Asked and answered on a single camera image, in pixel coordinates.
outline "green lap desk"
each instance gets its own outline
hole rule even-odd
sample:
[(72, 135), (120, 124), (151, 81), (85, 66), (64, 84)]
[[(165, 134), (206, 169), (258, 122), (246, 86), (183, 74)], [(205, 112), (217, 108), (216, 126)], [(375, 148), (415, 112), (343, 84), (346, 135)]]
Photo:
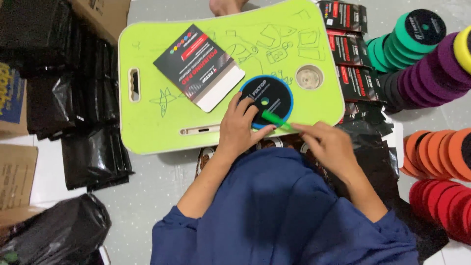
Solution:
[[(245, 78), (214, 108), (204, 113), (187, 99), (153, 62), (192, 23), (224, 49), (245, 71)], [(291, 88), (294, 107), (288, 122), (336, 124), (344, 102), (319, 8), (309, 0), (212, 19), (128, 26), (119, 39), (121, 137), (138, 154), (162, 153), (216, 145), (219, 124), (232, 96), (256, 75), (274, 75)], [(315, 90), (296, 82), (297, 70), (316, 65), (324, 81)], [(139, 99), (131, 101), (131, 72), (138, 69)], [(182, 135), (186, 128), (209, 132)], [(272, 136), (293, 133), (277, 129)]]

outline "foot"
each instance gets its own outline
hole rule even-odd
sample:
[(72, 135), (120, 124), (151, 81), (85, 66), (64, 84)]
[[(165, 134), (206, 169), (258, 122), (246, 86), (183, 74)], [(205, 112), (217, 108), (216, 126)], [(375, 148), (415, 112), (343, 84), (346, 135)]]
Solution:
[(237, 14), (249, 0), (209, 0), (209, 9), (217, 17)]

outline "green marker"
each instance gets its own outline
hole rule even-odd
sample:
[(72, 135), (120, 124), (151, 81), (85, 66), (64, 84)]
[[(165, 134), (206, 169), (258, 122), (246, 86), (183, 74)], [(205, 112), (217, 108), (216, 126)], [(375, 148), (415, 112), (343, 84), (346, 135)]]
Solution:
[(280, 126), (286, 126), (289, 130), (292, 130), (292, 127), (289, 123), (286, 123), (283, 121), (282, 118), (280, 118), (278, 115), (276, 114), (273, 114), (271, 112), (269, 112), (268, 110), (264, 110), (262, 112), (262, 118), (266, 119), (267, 121), (273, 123), (273, 124), (278, 124)]

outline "person's left hand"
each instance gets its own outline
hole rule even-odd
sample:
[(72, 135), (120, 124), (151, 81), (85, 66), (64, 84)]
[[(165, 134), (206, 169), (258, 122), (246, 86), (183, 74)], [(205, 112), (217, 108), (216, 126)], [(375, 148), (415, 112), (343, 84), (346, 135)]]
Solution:
[(238, 92), (229, 103), (229, 107), (221, 122), (219, 145), (216, 149), (216, 153), (232, 161), (276, 129), (276, 126), (271, 124), (256, 132), (252, 131), (252, 120), (259, 109), (254, 105), (247, 109), (253, 103), (251, 98), (245, 98), (237, 104), (241, 95), (242, 92)]

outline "hand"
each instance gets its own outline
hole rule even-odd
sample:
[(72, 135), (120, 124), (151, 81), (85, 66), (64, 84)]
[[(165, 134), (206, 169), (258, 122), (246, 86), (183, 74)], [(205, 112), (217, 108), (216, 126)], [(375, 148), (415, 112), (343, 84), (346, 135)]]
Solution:
[(229, 102), (221, 122), (219, 145), (216, 149), (216, 154), (231, 159), (231, 162), (276, 129), (275, 125), (267, 125), (257, 132), (252, 131), (252, 120), (259, 109), (254, 105), (247, 109), (253, 103), (251, 98), (245, 98), (237, 104), (241, 95), (242, 92), (237, 93)]
[(314, 156), (343, 182), (347, 183), (359, 175), (364, 176), (353, 153), (350, 136), (344, 131), (323, 122), (313, 126), (292, 124), (292, 127), (302, 131), (300, 136)]

